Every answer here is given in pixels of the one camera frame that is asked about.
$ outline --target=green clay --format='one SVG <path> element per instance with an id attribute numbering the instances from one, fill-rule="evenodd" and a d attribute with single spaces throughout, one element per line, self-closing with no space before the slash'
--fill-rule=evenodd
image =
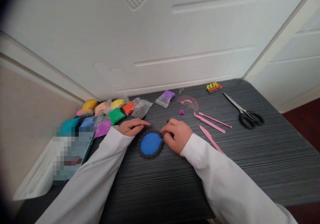
<path id="1" fill-rule="evenodd" d="M 123 114 L 119 108 L 115 108 L 112 112 L 109 112 L 108 117 L 110 118 L 111 124 L 114 125 L 121 119 L 125 118 L 126 115 Z"/>

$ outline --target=white sleeve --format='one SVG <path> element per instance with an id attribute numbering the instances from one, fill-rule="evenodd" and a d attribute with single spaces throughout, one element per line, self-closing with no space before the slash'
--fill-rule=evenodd
<path id="1" fill-rule="evenodd" d="M 208 203 L 222 223 L 297 223 L 236 163 L 196 134 L 191 135 L 180 155 L 202 179 Z"/>
<path id="2" fill-rule="evenodd" d="M 99 223 L 114 178 L 133 137 L 113 127 L 36 222 Z"/>

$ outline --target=hand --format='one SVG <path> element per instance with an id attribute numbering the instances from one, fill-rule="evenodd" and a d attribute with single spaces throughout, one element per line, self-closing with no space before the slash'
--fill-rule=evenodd
<path id="1" fill-rule="evenodd" d="M 168 146 L 179 155 L 193 133 L 187 124 L 174 118 L 171 118 L 168 124 L 161 129 L 161 133 L 163 132 L 166 132 L 164 140 Z"/>
<path id="2" fill-rule="evenodd" d="M 125 136 L 133 137 L 141 132 L 144 126 L 150 126 L 150 123 L 136 118 L 122 122 L 118 128 L 118 131 Z"/>

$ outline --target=red floor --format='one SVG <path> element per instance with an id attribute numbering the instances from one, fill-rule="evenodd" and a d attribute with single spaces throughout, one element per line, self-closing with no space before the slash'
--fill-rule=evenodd
<path id="1" fill-rule="evenodd" d="M 283 114 L 284 118 L 320 152 L 320 98 Z M 320 223 L 320 203 L 287 207 L 298 224 Z"/>

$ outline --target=pink tweezers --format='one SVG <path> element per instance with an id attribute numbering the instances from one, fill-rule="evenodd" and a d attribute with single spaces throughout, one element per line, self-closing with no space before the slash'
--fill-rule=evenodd
<path id="1" fill-rule="evenodd" d="M 216 121 L 216 122 L 218 122 L 218 123 L 220 123 L 220 124 L 222 124 L 222 125 L 225 125 L 225 126 L 227 126 L 227 127 L 232 128 L 232 126 L 229 126 L 229 125 L 227 125 L 227 124 L 225 124 L 225 123 L 223 123 L 223 122 L 221 122 L 221 121 L 218 121 L 218 120 L 216 120 L 216 119 L 214 119 L 214 118 L 212 118 L 212 117 L 206 116 L 205 114 L 203 114 L 203 113 L 201 113 L 201 112 L 199 112 L 199 115 L 205 116 L 205 117 L 207 117 L 207 118 L 209 118 L 209 119 L 211 119 L 211 120 L 214 120 L 214 121 Z"/>
<path id="2" fill-rule="evenodd" d="M 223 153 L 223 151 L 221 151 L 220 147 L 212 139 L 212 136 L 210 135 L 210 133 L 203 126 L 199 125 L 199 127 L 200 127 L 201 131 L 203 131 L 203 133 L 206 135 L 206 137 L 211 141 L 211 143 L 217 149 L 217 151 Z"/>
<path id="3" fill-rule="evenodd" d="M 209 122 L 209 121 L 207 121 L 206 119 L 202 118 L 201 116 L 196 115 L 196 112 L 195 112 L 195 111 L 193 112 L 193 115 L 194 115 L 196 118 L 200 119 L 200 121 L 208 124 L 209 126 L 217 129 L 218 131 L 221 131 L 222 133 L 226 133 L 225 130 L 223 130 L 223 129 L 221 129 L 220 127 L 216 126 L 216 125 L 213 124 L 212 122 Z"/>

